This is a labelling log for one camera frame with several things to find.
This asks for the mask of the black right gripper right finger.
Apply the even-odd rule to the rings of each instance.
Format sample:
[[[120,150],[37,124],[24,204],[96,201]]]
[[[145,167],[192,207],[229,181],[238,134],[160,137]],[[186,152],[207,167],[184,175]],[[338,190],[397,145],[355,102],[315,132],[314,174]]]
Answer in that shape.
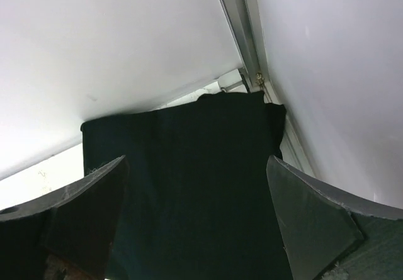
[[[402,279],[402,210],[272,155],[266,174],[294,279]]]

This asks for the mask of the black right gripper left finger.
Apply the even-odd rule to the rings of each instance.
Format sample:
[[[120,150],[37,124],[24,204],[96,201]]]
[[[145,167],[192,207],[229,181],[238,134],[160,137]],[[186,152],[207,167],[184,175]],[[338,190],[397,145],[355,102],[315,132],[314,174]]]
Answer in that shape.
[[[121,156],[1,210],[1,279],[104,279],[127,179]]]

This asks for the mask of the black t shirt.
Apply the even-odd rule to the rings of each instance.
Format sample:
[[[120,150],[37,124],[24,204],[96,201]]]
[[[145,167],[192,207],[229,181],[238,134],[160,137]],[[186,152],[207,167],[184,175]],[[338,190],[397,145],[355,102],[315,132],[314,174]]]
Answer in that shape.
[[[261,92],[82,124],[84,171],[125,156],[107,279],[291,279],[266,164],[286,108]]]

